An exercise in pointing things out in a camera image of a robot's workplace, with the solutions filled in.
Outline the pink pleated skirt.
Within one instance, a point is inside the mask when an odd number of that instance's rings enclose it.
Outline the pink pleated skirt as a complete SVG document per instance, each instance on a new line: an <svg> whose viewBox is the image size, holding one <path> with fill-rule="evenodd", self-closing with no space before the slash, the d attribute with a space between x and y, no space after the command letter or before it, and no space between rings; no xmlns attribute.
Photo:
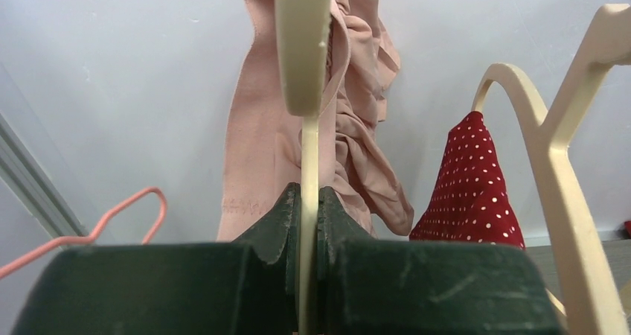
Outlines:
<svg viewBox="0 0 631 335"><path fill-rule="evenodd" d="M284 105L274 0L245 0L254 28L232 100L225 140L220 240L233 240L301 178L301 120ZM385 90L400 57L378 14L379 0L331 0L327 77L318 128L319 182L373 233L379 216L396 235L412 228L414 209L375 130L387 115Z"/></svg>

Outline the pink wire hanger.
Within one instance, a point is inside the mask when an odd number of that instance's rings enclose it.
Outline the pink wire hanger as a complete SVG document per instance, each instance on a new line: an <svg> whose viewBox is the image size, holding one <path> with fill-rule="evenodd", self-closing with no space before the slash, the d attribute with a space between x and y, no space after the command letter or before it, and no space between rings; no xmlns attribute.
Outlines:
<svg viewBox="0 0 631 335"><path fill-rule="evenodd" d="M28 264L36 261L41 258L43 255L48 254L50 251L60 248L61 246L84 246L93 244L103 233L108 223L122 211L129 208L135 202L139 201L143 197L148 194L155 194L159 201L159 213L151 225L149 231L143 237L141 243L148 244L156 235L158 230L161 228L162 223L164 222L167 215L167 198L164 193L157 187L149 187L140 190L139 192L133 194L131 197L125 199L124 201L117 204L115 207L108 210L97 222L96 226L91 230L91 232L86 236L60 236L53 238L47 243L42 244L41 246L36 247L35 249L25 253L21 257L11 261L10 263L1 267L1 279L6 278L12 273L18 271L19 269L26 267Z"/></svg>

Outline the beige hanger of pink skirt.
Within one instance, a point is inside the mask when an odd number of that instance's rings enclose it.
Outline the beige hanger of pink skirt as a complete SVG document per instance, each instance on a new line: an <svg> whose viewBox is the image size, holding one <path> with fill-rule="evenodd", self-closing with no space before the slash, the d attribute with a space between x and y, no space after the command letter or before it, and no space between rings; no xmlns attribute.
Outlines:
<svg viewBox="0 0 631 335"><path fill-rule="evenodd" d="M317 334L318 125L326 77L330 0L275 0L281 90L302 120L301 211L295 274L299 334Z"/></svg>

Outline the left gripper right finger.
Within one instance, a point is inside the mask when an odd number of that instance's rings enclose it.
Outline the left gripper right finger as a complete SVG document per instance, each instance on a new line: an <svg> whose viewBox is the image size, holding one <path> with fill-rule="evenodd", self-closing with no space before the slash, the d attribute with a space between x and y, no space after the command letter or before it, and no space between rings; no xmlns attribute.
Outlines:
<svg viewBox="0 0 631 335"><path fill-rule="evenodd" d="M324 187L318 328L325 334L562 334L538 269L488 243L378 240Z"/></svg>

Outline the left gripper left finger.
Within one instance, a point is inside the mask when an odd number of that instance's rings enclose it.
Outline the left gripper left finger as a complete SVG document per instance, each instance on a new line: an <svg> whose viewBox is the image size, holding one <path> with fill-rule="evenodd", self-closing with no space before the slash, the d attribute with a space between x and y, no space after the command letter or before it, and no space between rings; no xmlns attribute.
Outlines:
<svg viewBox="0 0 631 335"><path fill-rule="evenodd" d="M300 187L231 242L61 246L13 334L291 334Z"/></svg>

